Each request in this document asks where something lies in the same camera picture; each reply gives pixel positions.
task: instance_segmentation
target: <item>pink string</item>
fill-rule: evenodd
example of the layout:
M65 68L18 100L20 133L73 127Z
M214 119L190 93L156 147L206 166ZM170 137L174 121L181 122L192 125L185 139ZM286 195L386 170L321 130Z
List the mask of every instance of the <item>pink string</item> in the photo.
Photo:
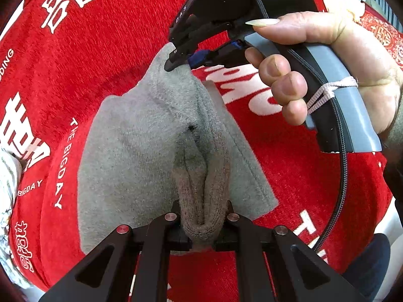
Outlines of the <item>pink string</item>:
M306 106L308 107L308 114L311 114L318 108L322 107L327 101L334 97L334 90L339 87L358 87L357 81L353 76L343 78L338 82L326 83L322 85L315 94L308 101Z

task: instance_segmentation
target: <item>red tablecloth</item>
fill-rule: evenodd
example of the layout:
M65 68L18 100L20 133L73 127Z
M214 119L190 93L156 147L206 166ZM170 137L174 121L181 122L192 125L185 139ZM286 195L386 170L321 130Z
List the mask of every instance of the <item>red tablecloth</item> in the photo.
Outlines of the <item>red tablecloth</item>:
M0 142L28 161L11 249L21 272L43 290L83 257L77 170L92 119L106 96L123 94L144 75L184 1L26 0L0 42ZM315 1L323 10L323 1ZM201 68L195 75L216 82L279 200L255 223L285 224L315 241L337 198L338 155L321 153L313 132L284 122L252 66ZM384 165L380 153L349 155L345 209L320 252L337 271L370 241L390 203ZM169 283L174 302L235 301L234 257L172 257Z

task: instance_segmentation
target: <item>blue clip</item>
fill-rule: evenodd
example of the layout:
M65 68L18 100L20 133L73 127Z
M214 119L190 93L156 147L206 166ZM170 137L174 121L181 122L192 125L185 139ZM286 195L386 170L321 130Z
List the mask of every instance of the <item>blue clip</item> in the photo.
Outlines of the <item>blue clip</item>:
M187 62L191 69L198 68L203 65L204 59L210 53L210 50L199 50L192 54L189 58L187 58Z
M231 42L231 45L235 46L237 49L242 50L243 46L238 43L238 41Z

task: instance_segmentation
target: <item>long fingernail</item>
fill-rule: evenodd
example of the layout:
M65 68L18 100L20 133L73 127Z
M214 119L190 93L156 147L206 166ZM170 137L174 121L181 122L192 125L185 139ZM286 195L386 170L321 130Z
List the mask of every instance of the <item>long fingernail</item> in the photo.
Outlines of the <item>long fingernail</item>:
M275 24L279 23L279 21L280 21L280 19L264 18L264 19L250 20L250 21L246 22L245 24L256 26L256 27L266 27L269 25L275 25Z

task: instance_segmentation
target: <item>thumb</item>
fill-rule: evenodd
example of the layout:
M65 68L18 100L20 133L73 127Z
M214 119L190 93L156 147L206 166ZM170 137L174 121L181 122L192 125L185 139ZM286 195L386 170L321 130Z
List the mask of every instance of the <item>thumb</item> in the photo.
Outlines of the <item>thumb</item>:
M247 22L266 39L280 44L334 43L347 25L337 14L325 12L296 12L279 19L259 19Z

